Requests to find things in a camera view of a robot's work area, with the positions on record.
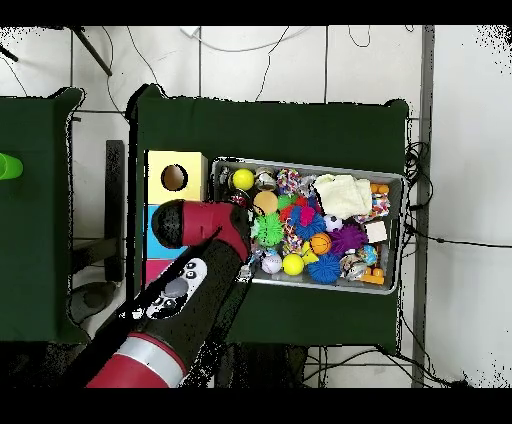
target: basketball toy ball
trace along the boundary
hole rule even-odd
[[[318,233],[311,237],[310,240],[311,249],[317,255],[325,255],[331,250],[331,238],[325,233]]]

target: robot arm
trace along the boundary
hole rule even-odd
[[[213,240],[178,278],[173,263],[150,284],[158,296],[150,296],[145,316],[87,387],[176,387],[249,255],[247,212],[236,205],[171,201],[155,212],[152,227],[170,248]]]

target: orange toy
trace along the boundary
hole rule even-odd
[[[331,249],[331,238],[325,233],[318,233],[311,237],[310,245],[317,255],[324,255]]]
[[[389,187],[386,184],[370,184],[370,189],[373,194],[387,194],[389,193]]]
[[[365,283],[384,284],[384,271],[380,268],[374,268],[372,273],[372,269],[368,267],[360,280]]]

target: metal tray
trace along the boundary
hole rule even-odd
[[[270,275],[261,270],[258,266],[253,276],[253,283],[258,284],[272,284],[281,286],[305,287],[314,290],[334,290],[334,291],[348,291],[359,293],[371,293],[387,295],[392,293],[398,285],[397,277],[400,267],[400,255],[397,252],[402,248],[402,235],[405,230],[405,204],[406,198],[404,193],[407,191],[407,182],[402,175],[390,174],[384,172],[362,171],[344,168],[330,168],[323,166],[300,165],[294,163],[281,163],[281,162],[268,162],[256,159],[242,159],[231,157],[218,157],[212,163],[210,174],[210,189],[208,196],[215,201],[221,200],[219,190],[219,175],[223,167],[229,167],[236,170],[240,168],[247,168],[255,171],[260,166],[266,166],[274,169],[276,172],[282,168],[294,168],[300,175],[322,175],[322,174],[350,174],[353,177],[366,178],[372,183],[387,184],[389,186],[389,201],[390,210],[386,217],[382,218],[386,226],[388,240],[381,243],[381,268],[384,270],[384,284],[370,284],[362,281],[348,281],[339,278],[335,285],[319,284],[313,280],[304,269],[302,274],[297,276],[290,276],[283,271],[277,274]]]

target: yellow tennis ball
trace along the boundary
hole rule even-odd
[[[233,174],[233,185],[241,190],[249,190],[254,184],[254,174],[242,168]]]
[[[299,275],[304,269],[304,261],[296,253],[286,255],[283,259],[283,270],[288,275]]]

